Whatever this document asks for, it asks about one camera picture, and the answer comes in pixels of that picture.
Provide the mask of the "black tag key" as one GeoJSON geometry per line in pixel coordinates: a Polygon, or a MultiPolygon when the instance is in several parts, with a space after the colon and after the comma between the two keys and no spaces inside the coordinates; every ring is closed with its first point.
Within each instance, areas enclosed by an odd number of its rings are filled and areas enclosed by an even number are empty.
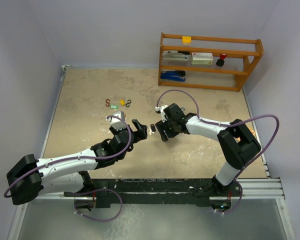
{"type": "Polygon", "coordinates": [[[156,133],[156,127],[154,124],[150,125],[150,131],[149,131],[149,135],[152,136],[156,133]]]}

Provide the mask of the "green tag key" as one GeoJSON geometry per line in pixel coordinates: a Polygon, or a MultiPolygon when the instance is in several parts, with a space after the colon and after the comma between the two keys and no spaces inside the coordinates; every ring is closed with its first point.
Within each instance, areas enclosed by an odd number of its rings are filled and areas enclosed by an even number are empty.
{"type": "Polygon", "coordinates": [[[112,105],[110,105],[109,107],[110,107],[111,109],[114,109],[114,110],[117,110],[117,109],[119,108],[119,106],[118,106],[118,105],[113,105],[113,104],[112,104],[112,105]]]}

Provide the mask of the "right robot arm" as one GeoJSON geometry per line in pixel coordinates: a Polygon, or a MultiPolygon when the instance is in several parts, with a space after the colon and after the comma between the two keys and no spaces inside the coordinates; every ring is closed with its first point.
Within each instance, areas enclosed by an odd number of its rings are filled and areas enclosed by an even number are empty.
{"type": "Polygon", "coordinates": [[[156,106],[155,112],[161,120],[155,124],[161,140],[167,142],[179,134],[198,135],[217,141],[222,149],[225,163],[213,177],[212,190],[218,196],[230,190],[230,183],[241,170],[261,151],[261,146],[245,124],[230,127],[240,122],[217,122],[198,117],[195,113],[184,114],[172,103],[156,106]]]}

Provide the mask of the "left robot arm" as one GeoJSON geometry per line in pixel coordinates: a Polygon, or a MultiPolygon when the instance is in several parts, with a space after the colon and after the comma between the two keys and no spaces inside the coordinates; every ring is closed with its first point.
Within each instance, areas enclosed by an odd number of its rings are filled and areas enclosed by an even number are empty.
{"type": "Polygon", "coordinates": [[[8,188],[3,196],[11,198],[16,206],[56,192],[88,196],[93,191],[89,171],[114,165],[133,150],[134,144],[147,139],[148,127],[137,119],[131,122],[135,131],[123,120],[110,116],[113,137],[74,154],[55,158],[23,156],[6,174],[8,188]]]}

